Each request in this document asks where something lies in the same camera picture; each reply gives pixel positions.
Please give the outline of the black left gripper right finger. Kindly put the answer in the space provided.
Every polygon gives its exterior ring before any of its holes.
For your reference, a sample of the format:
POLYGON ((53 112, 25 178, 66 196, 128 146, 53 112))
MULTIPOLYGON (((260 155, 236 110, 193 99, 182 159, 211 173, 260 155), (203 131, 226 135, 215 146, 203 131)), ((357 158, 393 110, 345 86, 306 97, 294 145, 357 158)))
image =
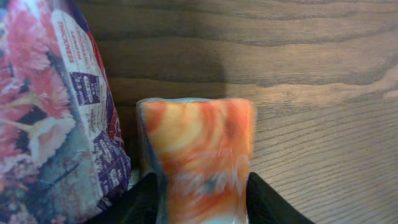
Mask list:
POLYGON ((249 224, 314 224, 255 172, 248 177, 246 207, 249 224))

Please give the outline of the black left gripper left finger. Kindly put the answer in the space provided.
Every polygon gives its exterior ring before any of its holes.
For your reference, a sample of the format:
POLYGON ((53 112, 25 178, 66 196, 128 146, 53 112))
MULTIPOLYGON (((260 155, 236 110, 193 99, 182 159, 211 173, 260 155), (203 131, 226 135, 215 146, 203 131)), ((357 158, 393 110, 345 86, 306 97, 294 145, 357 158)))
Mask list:
POLYGON ((142 178, 107 210, 86 224, 156 224, 159 206, 157 175, 142 178))

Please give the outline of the small orange snack packet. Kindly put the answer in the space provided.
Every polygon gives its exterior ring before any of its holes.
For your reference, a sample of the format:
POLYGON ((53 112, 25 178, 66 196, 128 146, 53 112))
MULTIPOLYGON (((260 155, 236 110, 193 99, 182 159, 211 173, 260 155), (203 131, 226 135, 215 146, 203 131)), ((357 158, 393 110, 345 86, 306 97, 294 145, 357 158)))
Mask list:
POLYGON ((142 167, 157 176, 158 223, 247 223, 256 110, 242 98, 137 104, 142 167))

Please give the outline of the purple red noodle packet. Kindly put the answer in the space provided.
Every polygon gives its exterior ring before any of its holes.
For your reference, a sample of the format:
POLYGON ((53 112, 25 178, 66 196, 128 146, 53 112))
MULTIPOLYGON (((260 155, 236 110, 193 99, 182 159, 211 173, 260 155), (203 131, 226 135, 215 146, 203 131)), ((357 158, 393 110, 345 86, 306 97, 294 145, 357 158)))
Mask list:
POLYGON ((130 160, 96 41, 73 1, 1 2, 1 222, 83 223, 130 160))

